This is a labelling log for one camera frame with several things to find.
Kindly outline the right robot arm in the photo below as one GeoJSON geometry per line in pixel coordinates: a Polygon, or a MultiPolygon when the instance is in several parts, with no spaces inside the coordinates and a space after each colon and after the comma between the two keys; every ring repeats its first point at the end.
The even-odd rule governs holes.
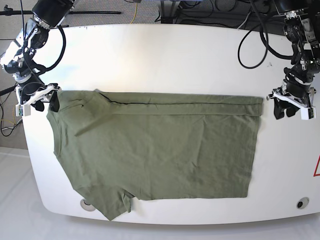
{"type": "Polygon", "coordinates": [[[60,103],[57,83],[45,84],[40,75],[53,70],[62,60],[66,49],[66,35],[61,22],[74,8],[73,0],[39,0],[32,8],[32,18],[22,23],[18,36],[10,43],[0,58],[5,72],[16,82],[15,93],[18,117],[31,114],[31,108],[42,112],[48,103],[53,112],[58,112],[60,103]],[[58,59],[50,67],[36,63],[33,58],[37,50],[45,46],[51,29],[57,28],[62,36],[62,48],[58,59]]]}

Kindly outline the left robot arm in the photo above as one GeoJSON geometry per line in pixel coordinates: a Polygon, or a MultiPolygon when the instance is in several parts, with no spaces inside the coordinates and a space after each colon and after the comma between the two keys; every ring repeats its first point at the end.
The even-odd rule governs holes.
{"type": "Polygon", "coordinates": [[[275,8],[284,16],[283,32],[291,42],[293,54],[285,56],[270,48],[280,59],[290,60],[292,67],[284,68],[283,84],[267,96],[274,101],[274,117],[292,117],[297,112],[302,120],[316,118],[313,105],[317,90],[312,87],[320,72],[320,2],[318,0],[276,0],[275,8]]]}

